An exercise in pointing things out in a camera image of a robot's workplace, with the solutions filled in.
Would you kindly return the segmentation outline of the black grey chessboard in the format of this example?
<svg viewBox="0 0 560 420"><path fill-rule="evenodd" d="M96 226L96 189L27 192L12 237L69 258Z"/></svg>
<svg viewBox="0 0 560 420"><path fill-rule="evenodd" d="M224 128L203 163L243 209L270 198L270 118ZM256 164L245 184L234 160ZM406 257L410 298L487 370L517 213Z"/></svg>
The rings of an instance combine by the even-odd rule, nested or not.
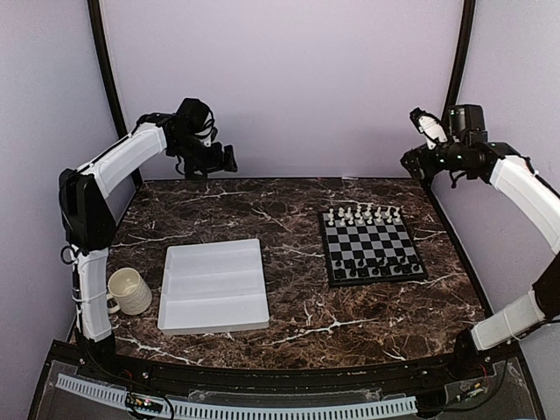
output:
<svg viewBox="0 0 560 420"><path fill-rule="evenodd" d="M328 284L331 287L348 287L382 282L424 281L428 278L428 271L410 235L406 222L404 222L404 227L327 227L319 218L321 211L318 212L318 227L325 253ZM401 265L399 259L403 256L406 256L408 261ZM410 263L410 256L416 256L417 263ZM357 265L360 258L365 260L363 267ZM378 265L380 258L386 259L384 266L391 267L391 276L381 274L381 267ZM348 276L349 270L345 267L345 260L349 259L355 260L355 277ZM342 260L342 266L339 268L335 266L337 260ZM413 272L411 268L413 264L419 264L421 271ZM394 272L396 265L401 266L401 273ZM371 275L373 267L379 269L378 276ZM358 269L360 268L367 268L367 277L359 277ZM335 278L334 271L339 269L346 271L346 279L338 280Z"/></svg>

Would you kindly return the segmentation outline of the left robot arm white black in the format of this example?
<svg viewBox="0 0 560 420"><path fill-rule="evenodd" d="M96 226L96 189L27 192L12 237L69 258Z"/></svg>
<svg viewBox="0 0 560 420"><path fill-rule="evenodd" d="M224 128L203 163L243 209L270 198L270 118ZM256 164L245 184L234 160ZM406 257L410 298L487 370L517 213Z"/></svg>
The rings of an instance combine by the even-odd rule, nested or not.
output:
<svg viewBox="0 0 560 420"><path fill-rule="evenodd" d="M185 179L206 179L214 172L237 172L232 146L217 141L214 113L203 101L185 98L178 110L142 115L134 129L97 157L59 175L59 208L66 234L60 251L73 269L76 340L91 352L88 365L105 382L123 375L113 355L115 335L106 303L106 266L117 231L108 198L146 161L159 154L176 158Z"/></svg>

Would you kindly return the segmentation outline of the black piece bottom row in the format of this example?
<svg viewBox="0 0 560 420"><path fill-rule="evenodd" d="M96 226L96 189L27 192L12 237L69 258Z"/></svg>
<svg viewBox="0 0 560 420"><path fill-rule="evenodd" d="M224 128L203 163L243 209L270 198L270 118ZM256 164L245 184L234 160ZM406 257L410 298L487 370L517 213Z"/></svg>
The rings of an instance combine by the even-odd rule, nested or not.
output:
<svg viewBox="0 0 560 420"><path fill-rule="evenodd" d="M334 276L338 280L344 280L347 278L346 271L344 269L337 269L334 271Z"/></svg>

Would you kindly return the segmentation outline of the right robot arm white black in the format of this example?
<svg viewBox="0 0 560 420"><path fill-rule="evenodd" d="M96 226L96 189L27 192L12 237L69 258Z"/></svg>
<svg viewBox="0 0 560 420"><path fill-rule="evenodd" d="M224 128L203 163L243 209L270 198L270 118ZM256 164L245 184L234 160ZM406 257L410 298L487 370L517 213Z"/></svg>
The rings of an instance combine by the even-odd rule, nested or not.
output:
<svg viewBox="0 0 560 420"><path fill-rule="evenodd" d="M447 360L446 371L464 380L480 365L480 353L518 340L559 319L559 194L513 146L489 139L483 108L452 105L440 119L414 108L409 119L424 143L406 151L401 164L409 175L430 185L440 172L451 180L479 179L508 198L548 244L554 258L530 289L465 334L465 346Z"/></svg>

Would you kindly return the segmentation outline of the tall black piece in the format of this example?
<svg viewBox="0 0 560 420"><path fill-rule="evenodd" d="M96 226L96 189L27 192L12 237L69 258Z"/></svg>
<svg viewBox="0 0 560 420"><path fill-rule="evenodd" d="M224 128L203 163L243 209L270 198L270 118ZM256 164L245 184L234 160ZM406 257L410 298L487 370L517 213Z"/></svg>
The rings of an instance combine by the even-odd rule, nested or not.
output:
<svg viewBox="0 0 560 420"><path fill-rule="evenodd" d="M356 265L354 259L345 260L345 267L349 270L349 277L356 276Z"/></svg>

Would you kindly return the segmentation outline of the white plastic tray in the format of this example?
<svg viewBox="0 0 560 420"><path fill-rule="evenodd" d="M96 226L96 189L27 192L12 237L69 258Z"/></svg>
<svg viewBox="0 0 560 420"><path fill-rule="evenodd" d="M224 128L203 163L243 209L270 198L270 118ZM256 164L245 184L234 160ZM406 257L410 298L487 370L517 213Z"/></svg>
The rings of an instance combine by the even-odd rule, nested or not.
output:
<svg viewBox="0 0 560 420"><path fill-rule="evenodd" d="M257 239L167 249L157 321L163 334L231 333L269 325Z"/></svg>

